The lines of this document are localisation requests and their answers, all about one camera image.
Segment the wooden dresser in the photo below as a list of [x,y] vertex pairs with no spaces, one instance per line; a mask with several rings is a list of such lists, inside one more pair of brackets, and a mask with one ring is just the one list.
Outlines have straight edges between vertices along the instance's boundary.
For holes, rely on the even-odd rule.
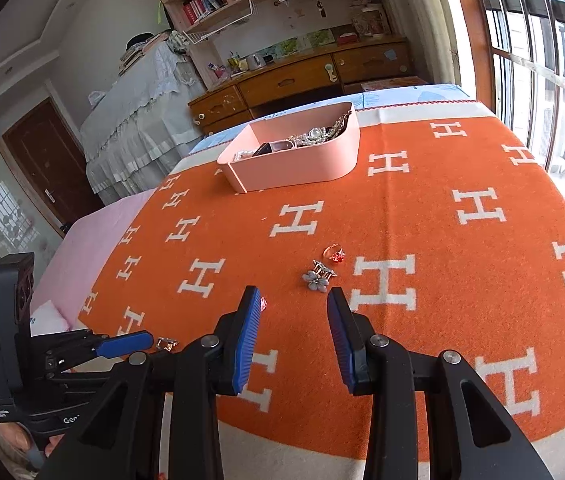
[[189,107],[196,124],[211,135],[286,109],[290,98],[294,106],[308,104],[321,89],[327,96],[343,95],[352,93],[347,91],[347,86],[354,88],[351,84],[407,75],[413,75],[413,64],[406,38],[382,36],[284,57],[206,92]]

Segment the red book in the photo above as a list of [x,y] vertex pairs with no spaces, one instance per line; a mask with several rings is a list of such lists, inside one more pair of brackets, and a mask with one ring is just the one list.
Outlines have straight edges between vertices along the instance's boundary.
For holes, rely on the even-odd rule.
[[184,9],[184,13],[187,15],[187,19],[193,25],[196,22],[196,13],[194,12],[192,4],[184,4],[182,8]]
[[192,3],[195,4],[196,7],[198,7],[200,15],[203,15],[205,12],[207,12],[207,9],[205,9],[204,4],[202,3],[202,0],[193,0]]

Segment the orange blanket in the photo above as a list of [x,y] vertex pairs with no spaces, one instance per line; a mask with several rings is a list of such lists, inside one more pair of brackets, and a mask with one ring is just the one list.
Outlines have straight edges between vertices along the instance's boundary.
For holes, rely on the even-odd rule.
[[[213,162],[223,147],[185,159],[131,223],[80,319],[96,332],[142,328],[184,347],[257,285],[268,302],[258,354],[241,397],[218,398],[219,419],[272,446],[325,454],[325,463],[363,460],[371,399],[341,383],[326,295],[301,278],[340,243],[347,257],[330,284],[352,309],[411,351],[458,350],[530,440],[554,437],[537,448],[560,478],[565,200],[480,104],[358,117],[370,125],[357,167],[332,182],[237,195]],[[425,462],[424,402],[418,418]],[[352,463],[329,471],[345,478]],[[285,467],[253,478],[286,478]]]

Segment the pink bedsheet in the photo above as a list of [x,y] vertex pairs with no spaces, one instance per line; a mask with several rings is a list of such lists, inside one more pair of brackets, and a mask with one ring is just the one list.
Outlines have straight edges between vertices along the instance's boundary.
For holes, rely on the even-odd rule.
[[34,290],[31,311],[51,300],[75,328],[78,313],[107,258],[153,192],[125,197],[78,220]]

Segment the pink container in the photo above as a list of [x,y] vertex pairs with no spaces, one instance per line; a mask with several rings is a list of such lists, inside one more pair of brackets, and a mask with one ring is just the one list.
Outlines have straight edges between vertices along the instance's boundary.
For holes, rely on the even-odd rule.
[[[347,128],[333,140],[234,162],[237,152],[257,150],[263,142],[306,134],[311,128],[333,126],[347,110],[351,110]],[[247,124],[220,154],[218,164],[231,186],[239,193],[246,193],[340,178],[356,167],[359,146],[360,125],[353,103],[344,102]]]

